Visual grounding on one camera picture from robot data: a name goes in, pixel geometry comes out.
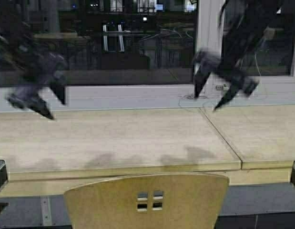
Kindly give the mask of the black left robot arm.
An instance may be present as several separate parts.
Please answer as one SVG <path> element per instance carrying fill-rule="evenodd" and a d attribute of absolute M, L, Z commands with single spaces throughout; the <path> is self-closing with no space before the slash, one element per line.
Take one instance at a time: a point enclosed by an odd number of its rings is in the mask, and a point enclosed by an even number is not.
<path fill-rule="evenodd" d="M 53 120 L 39 92 L 48 87 L 62 104 L 66 104 L 62 71 L 67 68 L 67 62 L 59 53 L 40 47 L 12 0 L 0 0 L 0 55 L 22 77 L 22 83 L 6 95 L 9 104 Z"/>

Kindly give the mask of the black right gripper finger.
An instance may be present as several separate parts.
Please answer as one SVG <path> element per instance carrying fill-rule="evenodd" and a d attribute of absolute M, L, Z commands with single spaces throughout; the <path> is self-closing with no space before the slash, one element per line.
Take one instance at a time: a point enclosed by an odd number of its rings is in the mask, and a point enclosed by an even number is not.
<path fill-rule="evenodd" d="M 217 111 L 218 109 L 230 103 L 235 98 L 235 96 L 239 93 L 239 91 L 240 91 L 239 87 L 235 85 L 231 85 L 230 88 L 223 95 L 221 100 L 218 102 L 218 104 L 214 107 L 213 112 Z"/>
<path fill-rule="evenodd" d="M 212 72 L 212 67 L 209 63 L 202 63 L 195 74 L 194 81 L 194 98 L 198 98 L 201 91 L 203 90 L 210 74 Z"/>

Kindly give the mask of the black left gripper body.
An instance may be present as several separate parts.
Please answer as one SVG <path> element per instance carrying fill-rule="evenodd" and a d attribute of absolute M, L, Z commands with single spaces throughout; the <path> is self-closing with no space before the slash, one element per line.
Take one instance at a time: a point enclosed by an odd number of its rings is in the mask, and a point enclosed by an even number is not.
<path fill-rule="evenodd" d="M 21 68 L 22 82 L 6 96 L 7 102 L 15 108 L 28 109 L 27 99 L 37 94 L 40 96 L 40 91 L 50 88 L 51 82 L 60 82 L 66 86 L 63 71 L 68 64 L 59 53 L 50 51 L 38 53 L 32 61 L 17 66 Z"/>

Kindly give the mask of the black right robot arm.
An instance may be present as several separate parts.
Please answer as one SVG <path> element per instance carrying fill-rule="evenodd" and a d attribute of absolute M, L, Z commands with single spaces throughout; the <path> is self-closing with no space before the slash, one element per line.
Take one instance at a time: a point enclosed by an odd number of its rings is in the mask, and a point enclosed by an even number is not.
<path fill-rule="evenodd" d="M 245 10 L 226 35 L 224 52 L 215 54 L 204 48 L 193 56 L 192 64 L 199 64 L 194 75 L 194 98 L 198 98 L 212 73 L 230 84 L 230 88 L 214 107 L 217 110 L 227 105 L 242 92 L 246 97 L 252 95 L 259 81 L 247 75 L 237 63 L 256 47 L 264 31 L 275 19 L 283 0 L 247 0 Z"/>

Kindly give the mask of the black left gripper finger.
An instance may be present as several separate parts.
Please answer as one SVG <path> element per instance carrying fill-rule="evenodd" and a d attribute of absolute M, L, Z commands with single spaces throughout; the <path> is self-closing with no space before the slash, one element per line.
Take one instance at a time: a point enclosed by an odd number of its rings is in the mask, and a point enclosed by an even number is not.
<path fill-rule="evenodd" d="M 59 99 L 62 105 L 66 105 L 66 88 L 65 85 L 60 82 L 51 82 L 49 84 L 50 89 Z"/>
<path fill-rule="evenodd" d="M 54 120 L 54 116 L 48 109 L 47 103 L 38 94 L 28 98 L 26 106 L 28 109 L 42 115 L 43 117 Z"/>

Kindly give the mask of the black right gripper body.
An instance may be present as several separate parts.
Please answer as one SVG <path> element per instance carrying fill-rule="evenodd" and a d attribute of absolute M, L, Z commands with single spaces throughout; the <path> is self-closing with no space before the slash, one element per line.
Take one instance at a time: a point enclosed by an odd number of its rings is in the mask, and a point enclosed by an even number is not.
<path fill-rule="evenodd" d="M 245 96 L 250 96 L 259 85 L 259 81 L 248 76 L 245 71 L 235 64 L 226 63 L 225 61 L 226 59 L 222 59 L 219 55 L 207 49 L 201 49 L 194 55 L 192 64 L 200 66 L 202 63 L 209 63 L 212 67 L 211 74 L 215 74 L 223 79 L 230 86 L 235 85 L 239 87 L 239 92 L 244 93 Z"/>

